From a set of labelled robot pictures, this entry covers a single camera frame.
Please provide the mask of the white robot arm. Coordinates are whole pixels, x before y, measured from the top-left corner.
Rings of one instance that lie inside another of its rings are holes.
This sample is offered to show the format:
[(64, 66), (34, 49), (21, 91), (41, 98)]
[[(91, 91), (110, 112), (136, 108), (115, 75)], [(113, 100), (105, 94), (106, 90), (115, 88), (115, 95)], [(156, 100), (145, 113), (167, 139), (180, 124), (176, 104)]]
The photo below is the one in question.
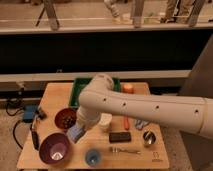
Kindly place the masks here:
[(97, 74), (79, 95), (77, 125), (91, 129), (102, 113), (178, 128), (213, 140), (213, 99), (115, 92), (107, 74)]

